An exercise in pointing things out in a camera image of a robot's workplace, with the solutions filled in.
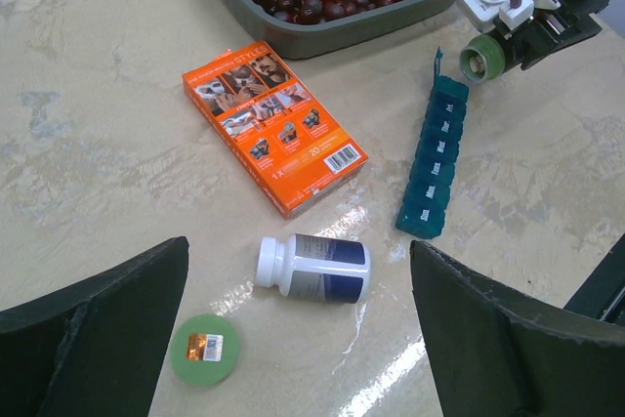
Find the teal weekly pill organizer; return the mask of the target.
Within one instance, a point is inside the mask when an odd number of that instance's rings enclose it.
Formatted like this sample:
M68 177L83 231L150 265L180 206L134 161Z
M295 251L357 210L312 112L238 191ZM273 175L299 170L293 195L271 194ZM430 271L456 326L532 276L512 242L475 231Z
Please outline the teal weekly pill organizer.
M396 218L396 228L422 239L441 235L460 153L469 88L440 73L434 80L414 161Z

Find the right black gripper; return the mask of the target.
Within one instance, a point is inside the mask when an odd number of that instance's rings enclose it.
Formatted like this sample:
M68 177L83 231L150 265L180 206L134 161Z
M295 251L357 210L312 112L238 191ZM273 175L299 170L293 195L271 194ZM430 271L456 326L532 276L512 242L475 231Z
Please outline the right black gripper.
M504 68L526 70L547 57L602 31L591 15L602 11L609 0L556 0L560 6L551 11L537 7L531 19L512 31L497 21L492 37L501 46Z

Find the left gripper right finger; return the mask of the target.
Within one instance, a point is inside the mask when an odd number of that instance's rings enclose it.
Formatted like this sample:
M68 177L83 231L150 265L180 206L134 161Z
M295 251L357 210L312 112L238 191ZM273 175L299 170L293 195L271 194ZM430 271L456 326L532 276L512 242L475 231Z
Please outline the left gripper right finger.
M410 267L444 415L623 415L624 325L539 301L424 241Z

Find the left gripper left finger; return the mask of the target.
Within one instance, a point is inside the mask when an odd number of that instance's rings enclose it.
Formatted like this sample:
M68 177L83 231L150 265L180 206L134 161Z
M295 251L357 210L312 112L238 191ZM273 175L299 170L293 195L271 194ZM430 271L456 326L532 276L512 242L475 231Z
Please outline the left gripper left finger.
M179 236L2 311L2 415L146 416L187 278Z

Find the green pill bottle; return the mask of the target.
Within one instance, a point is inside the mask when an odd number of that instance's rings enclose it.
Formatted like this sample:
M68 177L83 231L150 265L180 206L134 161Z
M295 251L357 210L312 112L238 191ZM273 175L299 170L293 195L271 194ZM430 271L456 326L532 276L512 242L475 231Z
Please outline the green pill bottle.
M461 72L474 83L496 79L521 62L521 49L495 30L473 38L459 57Z

